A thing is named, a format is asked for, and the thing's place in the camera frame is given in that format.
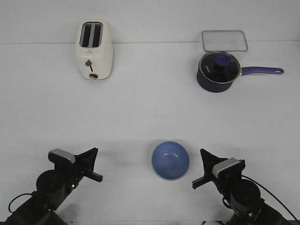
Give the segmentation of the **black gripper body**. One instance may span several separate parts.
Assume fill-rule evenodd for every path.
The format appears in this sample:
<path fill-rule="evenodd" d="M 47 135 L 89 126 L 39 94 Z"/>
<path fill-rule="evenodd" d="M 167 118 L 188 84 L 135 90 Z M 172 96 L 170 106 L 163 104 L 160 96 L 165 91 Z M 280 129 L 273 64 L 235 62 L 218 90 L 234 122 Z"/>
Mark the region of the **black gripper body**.
<path fill-rule="evenodd" d="M 62 172 L 65 177 L 66 190 L 77 188 L 83 177 L 87 177 L 96 182 L 101 182 L 103 176 L 94 172 L 95 160 L 79 160 L 73 164 L 66 160 L 54 163 L 54 168 Z"/>
<path fill-rule="evenodd" d="M 227 183 L 230 182 L 230 180 L 241 179 L 241 172 L 245 169 L 245 160 L 240 159 L 240 161 L 241 164 L 236 165 L 233 168 L 226 170 L 225 172 L 222 172 L 219 179 L 216 177 L 214 179 L 210 179 L 202 176 L 192 181 L 192 188 L 197 189 L 198 187 L 212 181 L 216 185 L 218 191 L 223 195 L 223 193 L 227 189 Z"/>

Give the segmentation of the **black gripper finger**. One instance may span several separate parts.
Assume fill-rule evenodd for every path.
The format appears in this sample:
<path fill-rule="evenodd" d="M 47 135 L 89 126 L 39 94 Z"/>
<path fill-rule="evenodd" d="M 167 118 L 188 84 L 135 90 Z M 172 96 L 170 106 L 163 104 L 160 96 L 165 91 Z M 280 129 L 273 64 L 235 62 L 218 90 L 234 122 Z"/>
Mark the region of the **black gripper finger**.
<path fill-rule="evenodd" d="M 93 173 L 98 154 L 98 148 L 92 148 L 84 153 L 75 155 L 75 164 L 83 174 Z"/>
<path fill-rule="evenodd" d="M 213 167 L 216 164 L 227 160 L 227 158 L 217 157 L 217 156 L 209 153 L 205 149 L 200 149 L 200 154 L 201 154 L 202 162 L 203 162 L 204 177 L 214 179 L 215 176 L 212 173 Z"/>

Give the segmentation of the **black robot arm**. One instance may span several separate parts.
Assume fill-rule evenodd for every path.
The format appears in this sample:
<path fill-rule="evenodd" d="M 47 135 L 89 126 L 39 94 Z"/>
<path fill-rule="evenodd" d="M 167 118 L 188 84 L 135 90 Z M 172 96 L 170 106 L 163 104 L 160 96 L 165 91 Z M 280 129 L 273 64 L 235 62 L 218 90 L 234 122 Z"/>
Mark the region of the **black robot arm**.
<path fill-rule="evenodd" d="M 64 225 L 56 210 L 75 190 L 83 177 L 97 182 L 103 176 L 94 172 L 98 149 L 92 148 L 79 155 L 54 149 L 48 159 L 54 169 L 39 175 L 36 191 L 3 222 L 4 225 Z"/>
<path fill-rule="evenodd" d="M 290 225 L 281 213 L 265 203 L 259 188 L 264 189 L 277 201 L 268 189 L 257 181 L 242 175 L 246 167 L 245 160 L 222 158 L 200 149 L 204 175 L 192 181 L 192 188 L 213 182 L 223 196 L 222 202 L 234 214 L 228 225 Z"/>

